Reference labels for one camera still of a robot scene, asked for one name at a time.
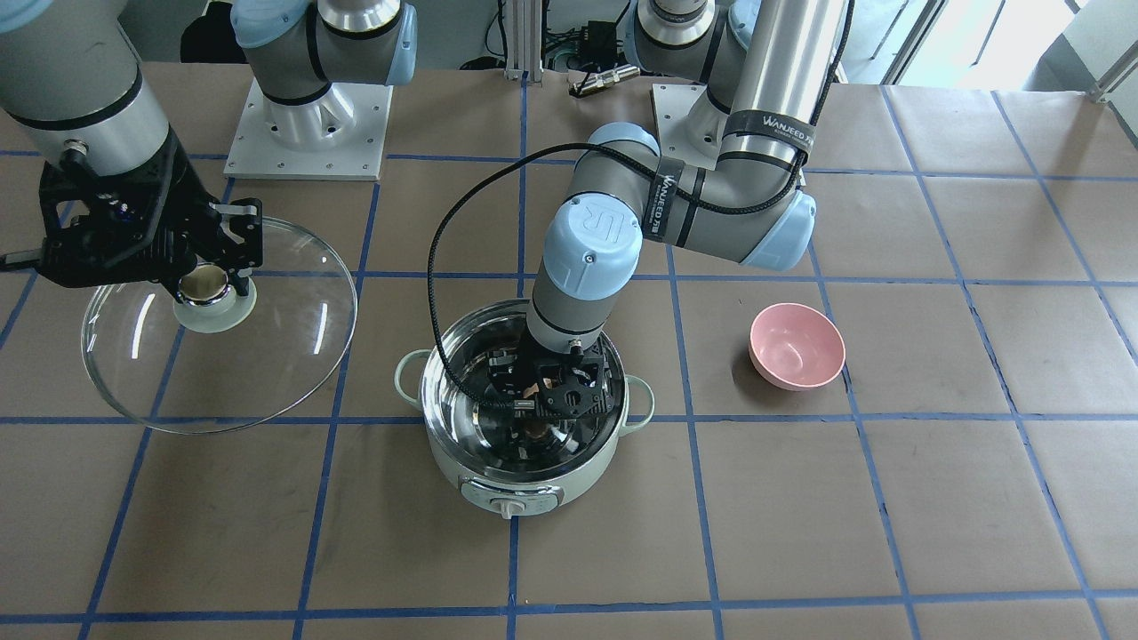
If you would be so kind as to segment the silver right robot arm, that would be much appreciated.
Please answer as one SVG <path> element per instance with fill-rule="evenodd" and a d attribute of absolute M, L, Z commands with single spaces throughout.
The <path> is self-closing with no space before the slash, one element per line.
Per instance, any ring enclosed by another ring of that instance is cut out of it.
<path fill-rule="evenodd" d="M 353 87 L 409 84 L 418 16 L 406 1 L 236 1 L 230 26 L 259 95 L 251 118 L 277 151 L 325 151 L 365 124 Z M 44 239 L 9 252 L 68 288 L 151 281 L 191 300 L 191 273 L 251 297 L 261 202 L 204 189 L 139 58 L 102 1 L 5 1 L 3 110 L 44 158 Z"/>

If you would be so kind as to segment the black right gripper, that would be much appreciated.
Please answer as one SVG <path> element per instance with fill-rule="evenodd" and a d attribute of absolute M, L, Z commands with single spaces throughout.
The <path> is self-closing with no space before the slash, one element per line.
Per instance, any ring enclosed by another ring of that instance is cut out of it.
<path fill-rule="evenodd" d="M 68 288 L 157 281 L 172 289 L 203 262 L 228 273 L 263 263 L 259 199 L 224 212 L 175 134 L 118 175 L 98 177 L 88 159 L 66 150 L 42 170 L 38 271 L 46 279 Z"/>

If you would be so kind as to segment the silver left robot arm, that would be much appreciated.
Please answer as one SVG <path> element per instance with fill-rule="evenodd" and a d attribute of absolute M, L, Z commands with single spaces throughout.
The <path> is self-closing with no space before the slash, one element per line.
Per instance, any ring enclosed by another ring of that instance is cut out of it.
<path fill-rule="evenodd" d="M 851 1 L 638 1 L 625 39 L 640 68 L 702 84 L 721 115 L 711 169 L 666 151 L 634 123 L 586 143 L 546 231 L 516 355 L 483 407 L 576 417 L 610 408 L 597 392 L 597 337 L 637 271 L 643 243 L 743 266 L 795 266 L 813 238 L 800 172 L 853 19 Z"/>

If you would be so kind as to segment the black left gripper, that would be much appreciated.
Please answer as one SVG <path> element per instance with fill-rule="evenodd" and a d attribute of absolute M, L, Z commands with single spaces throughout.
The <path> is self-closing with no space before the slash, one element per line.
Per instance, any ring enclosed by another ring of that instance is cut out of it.
<path fill-rule="evenodd" d="M 536 344 L 487 352 L 494 407 L 523 416 L 582 419 L 607 416 L 617 404 L 613 366 L 600 343 L 549 352 Z"/>

